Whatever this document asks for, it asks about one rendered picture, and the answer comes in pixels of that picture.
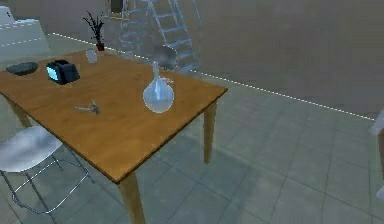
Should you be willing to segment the clear glass flask vase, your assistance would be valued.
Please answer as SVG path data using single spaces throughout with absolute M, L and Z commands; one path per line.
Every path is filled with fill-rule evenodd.
M 168 111 L 174 102 L 173 89 L 160 78 L 159 65 L 152 63 L 153 80 L 143 91 L 143 101 L 146 107 L 154 113 Z

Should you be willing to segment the grey round chair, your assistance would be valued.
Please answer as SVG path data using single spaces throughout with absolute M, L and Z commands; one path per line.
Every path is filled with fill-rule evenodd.
M 156 45 L 153 60 L 165 70 L 173 70 L 177 66 L 177 52 L 170 46 Z

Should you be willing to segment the brown wooden table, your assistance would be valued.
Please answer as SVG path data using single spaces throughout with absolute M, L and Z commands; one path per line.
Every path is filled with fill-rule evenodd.
M 218 99 L 225 88 L 174 72 L 172 107 L 150 111 L 143 91 L 153 79 L 150 66 L 101 52 L 89 63 L 85 52 L 65 55 L 79 80 L 58 85 L 49 80 L 46 63 L 31 75 L 0 72 L 0 94 L 18 118 L 33 118 L 118 185 L 132 224 L 146 224 L 135 171 L 198 116 L 204 118 L 204 155 L 209 157 Z M 94 99 L 100 113 L 76 110 Z

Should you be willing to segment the pale blue ladder shelf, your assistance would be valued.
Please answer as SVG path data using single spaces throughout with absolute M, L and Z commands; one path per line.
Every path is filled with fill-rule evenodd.
M 173 70 L 199 70 L 201 43 L 193 46 L 178 0 L 129 0 L 127 18 L 120 22 L 118 52 L 123 56 L 153 60 L 154 47 L 166 45 L 177 52 Z

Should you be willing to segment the dark house plant red pot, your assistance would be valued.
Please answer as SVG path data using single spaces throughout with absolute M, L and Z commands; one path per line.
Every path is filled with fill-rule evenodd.
M 90 26 L 93 36 L 92 39 L 96 40 L 96 47 L 99 51 L 104 51 L 104 43 L 102 42 L 101 29 L 103 28 L 104 22 L 99 19 L 98 16 L 93 17 L 90 12 L 88 12 L 88 17 L 83 17 L 83 20 Z

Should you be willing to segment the black toaster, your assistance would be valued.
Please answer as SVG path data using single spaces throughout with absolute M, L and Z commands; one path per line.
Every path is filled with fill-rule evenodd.
M 46 71 L 49 79 L 59 85 L 65 85 L 80 78 L 76 66 L 63 59 L 49 62 L 46 65 Z

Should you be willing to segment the dark grey bowl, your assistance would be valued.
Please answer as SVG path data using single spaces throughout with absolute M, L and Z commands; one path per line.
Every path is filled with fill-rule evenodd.
M 38 67 L 39 65 L 36 62 L 24 62 L 8 66 L 6 71 L 18 76 L 24 76 L 34 73 Z

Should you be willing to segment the white and brown furniture edge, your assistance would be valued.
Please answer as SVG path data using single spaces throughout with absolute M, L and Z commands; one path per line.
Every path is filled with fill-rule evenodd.
M 379 189 L 376 197 L 384 201 L 384 108 L 379 112 L 370 127 L 370 132 L 375 139 L 375 149 L 371 165 L 373 166 L 374 179 Z

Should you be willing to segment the framed wall picture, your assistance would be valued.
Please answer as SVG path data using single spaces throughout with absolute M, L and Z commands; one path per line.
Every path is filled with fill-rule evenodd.
M 106 16 L 109 18 L 127 18 L 129 0 L 105 0 Z

